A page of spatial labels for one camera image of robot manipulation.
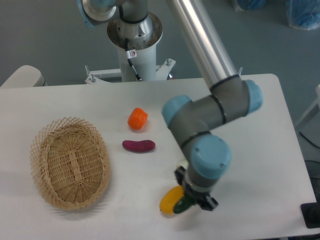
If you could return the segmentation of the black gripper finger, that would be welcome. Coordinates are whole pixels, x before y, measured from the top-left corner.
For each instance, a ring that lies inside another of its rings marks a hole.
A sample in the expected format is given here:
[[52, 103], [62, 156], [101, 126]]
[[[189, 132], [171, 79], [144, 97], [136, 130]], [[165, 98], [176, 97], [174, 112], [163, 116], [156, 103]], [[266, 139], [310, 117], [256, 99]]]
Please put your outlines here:
[[204, 211], [210, 211], [212, 212], [218, 205], [219, 203], [217, 202], [216, 199], [214, 199], [212, 196], [209, 194], [203, 195], [201, 198], [198, 198], [196, 200], [196, 204]]

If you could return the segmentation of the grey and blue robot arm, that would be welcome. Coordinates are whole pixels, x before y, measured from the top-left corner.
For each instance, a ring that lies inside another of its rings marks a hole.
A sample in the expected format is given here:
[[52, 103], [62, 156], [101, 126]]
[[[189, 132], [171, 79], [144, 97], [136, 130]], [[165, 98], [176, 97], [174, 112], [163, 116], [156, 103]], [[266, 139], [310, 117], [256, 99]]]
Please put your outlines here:
[[[108, 38], [118, 49], [123, 82], [160, 77], [155, 46], [163, 30], [160, 20], [149, 12], [147, 1], [79, 0], [77, 6], [88, 27], [107, 24]], [[168, 6], [210, 95], [197, 101], [176, 96], [162, 109], [188, 165], [178, 166], [178, 186], [162, 198], [159, 207], [167, 215], [180, 214], [193, 205], [212, 211], [218, 202], [211, 197], [211, 190], [227, 170], [232, 154], [211, 130], [258, 110], [263, 95], [254, 81], [240, 78], [200, 0], [170, 0]]]

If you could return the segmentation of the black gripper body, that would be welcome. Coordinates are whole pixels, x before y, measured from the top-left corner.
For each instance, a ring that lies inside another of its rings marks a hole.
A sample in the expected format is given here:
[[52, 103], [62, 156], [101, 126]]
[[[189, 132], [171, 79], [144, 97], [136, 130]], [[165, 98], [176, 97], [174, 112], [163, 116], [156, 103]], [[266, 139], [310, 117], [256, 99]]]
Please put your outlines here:
[[192, 182], [187, 170], [180, 166], [174, 171], [177, 183], [183, 188], [184, 193], [191, 196], [196, 202], [204, 202], [210, 196], [213, 186], [200, 186]]

